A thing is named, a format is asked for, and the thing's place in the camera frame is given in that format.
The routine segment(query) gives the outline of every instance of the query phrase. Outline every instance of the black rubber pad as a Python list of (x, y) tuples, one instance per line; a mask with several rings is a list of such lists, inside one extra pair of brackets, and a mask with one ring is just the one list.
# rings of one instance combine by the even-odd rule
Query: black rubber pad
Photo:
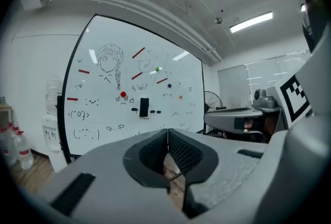
[(263, 156), (263, 152), (255, 152), (250, 150), (239, 150), (237, 153), (257, 159), (261, 159)]
[(53, 208), (62, 214), (69, 216), (79, 204), (95, 176), (89, 173), (81, 173), (51, 204)]
[(123, 165), (142, 186), (166, 188), (170, 182), (163, 176), (163, 163), (168, 153), (168, 130), (157, 130), (153, 136), (130, 147), (123, 156)]

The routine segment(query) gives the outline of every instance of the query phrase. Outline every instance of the water bottle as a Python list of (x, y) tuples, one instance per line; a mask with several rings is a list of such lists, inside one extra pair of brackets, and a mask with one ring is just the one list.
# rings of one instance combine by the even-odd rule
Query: water bottle
[(57, 115), (57, 96), (62, 92), (62, 83), (58, 76), (51, 76), (46, 84), (46, 110), (50, 115)]
[(7, 133), (6, 133), (7, 153), (5, 153), (5, 157), (6, 157), (7, 165), (12, 166), (17, 161), (17, 152), (16, 152), (16, 148), (14, 145), (14, 138), (12, 137), (13, 129), (15, 129), (15, 128), (13, 126), (13, 123), (9, 123), (8, 126), (9, 126), (9, 129), (7, 130)]
[(23, 170), (30, 169), (33, 165), (33, 155), (28, 147), (27, 139), (23, 131), (18, 131), (15, 137), (15, 147), (19, 154), (19, 160)]
[(8, 137), (7, 137), (6, 128), (0, 129), (0, 148), (1, 148), (1, 153), (3, 154), (5, 161), (7, 162), (9, 157), (9, 152), (8, 152)]

